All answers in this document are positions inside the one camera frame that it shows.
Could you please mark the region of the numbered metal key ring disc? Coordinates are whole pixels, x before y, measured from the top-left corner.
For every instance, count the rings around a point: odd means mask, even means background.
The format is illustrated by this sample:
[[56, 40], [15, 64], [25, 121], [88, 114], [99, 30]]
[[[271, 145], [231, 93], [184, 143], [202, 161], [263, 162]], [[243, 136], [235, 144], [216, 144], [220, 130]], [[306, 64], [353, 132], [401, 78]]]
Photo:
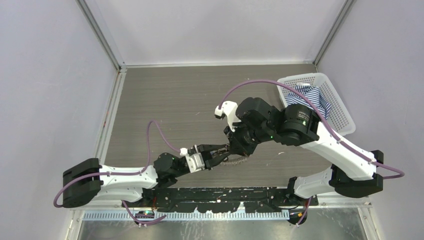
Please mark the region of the numbered metal key ring disc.
[[221, 166], [236, 166], [245, 163], [249, 159], [247, 155], [230, 154], [226, 147], [212, 151], [211, 156], [214, 160], [218, 160], [218, 165]]

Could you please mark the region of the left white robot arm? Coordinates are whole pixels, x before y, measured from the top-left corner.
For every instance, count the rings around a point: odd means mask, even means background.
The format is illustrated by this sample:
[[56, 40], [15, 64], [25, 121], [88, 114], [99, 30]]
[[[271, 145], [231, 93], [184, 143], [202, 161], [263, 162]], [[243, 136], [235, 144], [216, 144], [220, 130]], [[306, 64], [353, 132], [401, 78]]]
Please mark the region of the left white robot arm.
[[63, 187], [53, 204], [72, 209], [93, 201], [124, 201], [148, 207], [154, 199], [151, 189], [168, 188], [181, 176], [211, 170], [229, 155], [228, 144], [201, 144], [181, 148], [179, 155], [164, 152], [145, 167], [107, 166], [89, 158], [63, 172]]

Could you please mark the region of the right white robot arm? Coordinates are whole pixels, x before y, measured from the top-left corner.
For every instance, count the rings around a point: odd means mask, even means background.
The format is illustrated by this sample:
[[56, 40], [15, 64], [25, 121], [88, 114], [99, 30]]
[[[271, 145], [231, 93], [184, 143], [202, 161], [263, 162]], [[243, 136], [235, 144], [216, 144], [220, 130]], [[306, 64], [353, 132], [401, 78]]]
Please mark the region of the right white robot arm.
[[318, 114], [305, 105], [292, 104], [280, 110], [259, 97], [249, 97], [241, 103], [225, 101], [214, 114], [227, 120], [224, 133], [231, 155], [249, 157], [259, 144], [273, 141], [309, 150], [331, 163], [319, 173], [290, 178], [285, 198], [291, 205], [329, 192], [362, 198], [383, 190], [383, 177], [377, 173], [383, 153], [346, 148], [341, 136], [326, 128]]

